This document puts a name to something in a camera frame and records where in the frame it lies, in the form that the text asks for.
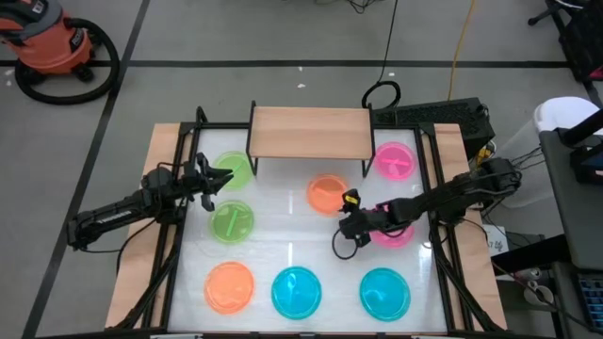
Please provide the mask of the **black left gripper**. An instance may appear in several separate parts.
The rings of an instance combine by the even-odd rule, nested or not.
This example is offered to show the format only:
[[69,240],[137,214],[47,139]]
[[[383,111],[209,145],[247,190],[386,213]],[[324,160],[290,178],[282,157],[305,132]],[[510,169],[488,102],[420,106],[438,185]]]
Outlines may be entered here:
[[234,178],[234,173],[231,169],[212,169],[209,193],[209,179],[206,175],[208,169],[205,155],[197,153],[194,161],[184,163],[181,181],[184,197],[188,202],[194,202],[194,195],[202,193],[202,208],[206,211],[214,211],[215,204],[209,197],[210,193],[217,195]]

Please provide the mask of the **blue lit keyboard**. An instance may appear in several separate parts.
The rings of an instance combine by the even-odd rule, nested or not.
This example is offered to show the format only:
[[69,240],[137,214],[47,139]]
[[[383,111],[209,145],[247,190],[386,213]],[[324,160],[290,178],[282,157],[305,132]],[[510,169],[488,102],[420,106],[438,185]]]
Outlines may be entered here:
[[603,274],[578,274],[578,294],[586,321],[603,331]]

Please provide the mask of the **wooden shelf with black legs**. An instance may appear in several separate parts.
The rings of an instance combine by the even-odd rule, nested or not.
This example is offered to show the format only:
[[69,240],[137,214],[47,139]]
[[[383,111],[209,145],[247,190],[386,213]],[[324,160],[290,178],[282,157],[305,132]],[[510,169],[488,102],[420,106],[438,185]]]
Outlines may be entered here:
[[245,154],[253,174],[261,158],[357,160],[366,177],[376,155],[373,110],[260,106],[251,103]]

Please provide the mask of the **black aluminium table frame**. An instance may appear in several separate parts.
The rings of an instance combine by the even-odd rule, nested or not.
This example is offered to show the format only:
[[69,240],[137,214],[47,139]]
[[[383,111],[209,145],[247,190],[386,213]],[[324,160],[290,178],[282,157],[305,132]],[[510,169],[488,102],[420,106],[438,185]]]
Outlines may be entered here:
[[[242,201],[252,208],[254,228],[244,241],[226,244],[216,239],[209,231],[215,210],[204,210],[199,200],[184,203],[184,217],[177,225],[155,224],[150,219],[134,223],[107,315],[107,331],[199,334],[203,339],[251,334],[298,338],[503,331],[503,324],[479,299],[477,282],[458,256],[462,241],[485,242],[476,214],[442,224],[439,216],[427,212],[413,222],[415,234],[403,248],[387,249],[371,240],[360,249],[339,233],[340,210],[335,217],[327,217],[310,207],[306,189],[320,174],[344,178],[348,189],[359,191],[366,209],[399,197],[413,198],[452,178],[441,162],[440,126],[373,122],[376,150],[396,141],[415,153],[416,170],[405,181],[382,177],[375,157],[366,177],[357,160],[261,158],[257,173],[242,189],[223,189],[214,198],[216,207],[221,202]],[[248,128],[248,122],[159,124],[153,131],[146,169],[160,162],[192,161],[196,153],[203,153],[213,166],[223,153],[245,153]],[[230,261],[252,272],[254,294],[240,312],[220,315],[204,300],[204,281],[213,267]],[[270,297],[274,278],[291,266],[313,271],[322,288],[318,309],[302,320],[281,316]],[[361,304],[360,282],[377,267],[397,271],[410,287],[410,308],[397,321],[377,320]]]

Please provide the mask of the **black office chair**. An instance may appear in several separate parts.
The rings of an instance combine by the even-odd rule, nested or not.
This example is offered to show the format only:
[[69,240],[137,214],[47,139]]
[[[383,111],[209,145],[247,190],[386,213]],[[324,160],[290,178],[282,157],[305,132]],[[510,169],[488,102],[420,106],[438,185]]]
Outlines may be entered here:
[[579,82],[603,82],[603,0],[545,0],[546,10],[528,19],[534,26],[551,17],[559,43]]

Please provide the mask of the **green translucent plastic plate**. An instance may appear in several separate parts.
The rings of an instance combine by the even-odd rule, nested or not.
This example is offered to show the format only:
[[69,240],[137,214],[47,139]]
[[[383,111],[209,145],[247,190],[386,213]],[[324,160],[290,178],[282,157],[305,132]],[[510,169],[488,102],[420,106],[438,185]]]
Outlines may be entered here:
[[231,151],[223,153],[214,160],[213,167],[232,171],[233,178],[224,186],[224,189],[227,190],[240,190],[253,177],[249,159],[243,152]]
[[226,201],[217,205],[209,219],[209,231],[222,243],[244,241],[253,231],[252,208],[242,201]]

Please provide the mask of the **white plastic bin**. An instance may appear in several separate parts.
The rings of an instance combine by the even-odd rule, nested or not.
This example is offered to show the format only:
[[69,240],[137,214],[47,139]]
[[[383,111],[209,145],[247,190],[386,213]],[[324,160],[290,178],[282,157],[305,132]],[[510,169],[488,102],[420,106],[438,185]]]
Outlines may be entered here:
[[[579,97],[558,97],[539,104],[528,122],[519,129],[497,151],[497,156],[519,162],[522,155],[540,146],[539,133],[556,128],[571,128],[593,115],[598,107]],[[533,158],[520,165],[522,184],[520,188],[502,204],[510,209],[528,206],[550,198],[553,190],[544,157],[534,153]]]

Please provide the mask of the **blue translucent plastic plate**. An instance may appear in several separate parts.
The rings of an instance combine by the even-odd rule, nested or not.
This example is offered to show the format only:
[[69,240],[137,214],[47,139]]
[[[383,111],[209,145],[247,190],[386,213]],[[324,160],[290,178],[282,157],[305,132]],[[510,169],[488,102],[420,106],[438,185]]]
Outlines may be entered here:
[[361,280],[359,298],[365,311],[383,322],[393,322],[406,315],[411,304],[410,287],[395,270],[377,267]]
[[273,307],[281,316],[302,320],[318,309],[322,288],[313,271],[303,266],[291,266],[274,278],[270,297]]

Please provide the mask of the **pink translucent plastic plate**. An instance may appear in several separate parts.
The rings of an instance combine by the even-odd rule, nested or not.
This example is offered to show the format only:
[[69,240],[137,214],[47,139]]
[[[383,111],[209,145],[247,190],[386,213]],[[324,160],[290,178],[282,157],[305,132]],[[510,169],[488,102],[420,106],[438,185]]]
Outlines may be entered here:
[[415,234],[413,221],[398,210],[390,210],[387,203],[380,203],[372,212],[377,214],[378,219],[369,236],[377,245],[387,249],[401,249],[412,240]]
[[378,172],[390,181],[405,181],[416,170],[415,153],[405,144],[391,141],[376,150],[375,164]]

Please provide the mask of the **grey desk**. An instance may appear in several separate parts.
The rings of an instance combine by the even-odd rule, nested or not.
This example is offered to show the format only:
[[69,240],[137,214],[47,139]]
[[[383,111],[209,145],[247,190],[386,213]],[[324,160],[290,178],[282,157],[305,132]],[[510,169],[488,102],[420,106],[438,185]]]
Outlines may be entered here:
[[603,270],[603,186],[577,181],[570,166],[572,149],[557,132],[544,131],[539,138],[572,262]]

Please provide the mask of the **orange translucent plastic plate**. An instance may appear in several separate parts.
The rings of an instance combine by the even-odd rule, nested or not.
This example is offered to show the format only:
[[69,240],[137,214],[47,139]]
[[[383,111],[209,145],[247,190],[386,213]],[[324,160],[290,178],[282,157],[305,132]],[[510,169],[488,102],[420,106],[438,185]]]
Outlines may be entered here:
[[243,310],[254,294],[252,272],[240,262],[230,261],[213,267],[204,281],[204,300],[220,315]]
[[309,182],[306,199],[315,212],[335,217],[343,206],[342,195],[348,188],[344,178],[334,174],[320,174]]

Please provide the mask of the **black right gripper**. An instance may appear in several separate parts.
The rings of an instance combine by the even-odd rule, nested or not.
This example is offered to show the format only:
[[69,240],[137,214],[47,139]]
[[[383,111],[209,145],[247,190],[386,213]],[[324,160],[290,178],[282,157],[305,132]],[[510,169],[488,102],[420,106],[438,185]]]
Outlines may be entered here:
[[346,216],[338,221],[339,231],[348,240],[353,240],[357,248],[362,248],[371,241],[370,232],[377,227],[373,224],[375,214],[360,207],[361,198],[353,188],[346,192]]

